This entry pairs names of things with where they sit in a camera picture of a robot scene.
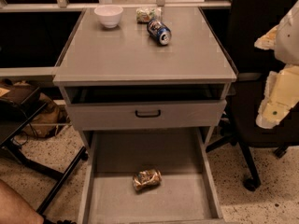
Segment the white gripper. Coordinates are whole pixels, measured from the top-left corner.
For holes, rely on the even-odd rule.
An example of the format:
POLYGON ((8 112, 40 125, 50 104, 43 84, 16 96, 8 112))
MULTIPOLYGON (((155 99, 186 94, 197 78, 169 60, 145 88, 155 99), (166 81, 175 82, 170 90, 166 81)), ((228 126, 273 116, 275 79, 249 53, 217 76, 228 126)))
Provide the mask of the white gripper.
MULTIPOLYGON (((259 37, 254 47, 263 50, 274 49, 278 27, 274 26, 259 37)), ((256 124, 264 129, 273 129, 289 114, 299 102, 299 67, 286 65, 278 73, 271 71, 266 80, 264 98, 261 101, 256 124)))

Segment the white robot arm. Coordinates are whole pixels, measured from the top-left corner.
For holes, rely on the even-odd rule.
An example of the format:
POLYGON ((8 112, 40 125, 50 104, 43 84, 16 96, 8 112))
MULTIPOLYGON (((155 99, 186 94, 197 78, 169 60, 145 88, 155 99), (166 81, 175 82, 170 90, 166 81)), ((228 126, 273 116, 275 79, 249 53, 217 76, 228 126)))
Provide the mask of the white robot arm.
POLYGON ((299 1, 254 46, 272 49, 285 64, 279 72, 269 73, 256 118, 259 127, 273 129, 299 103, 299 1))

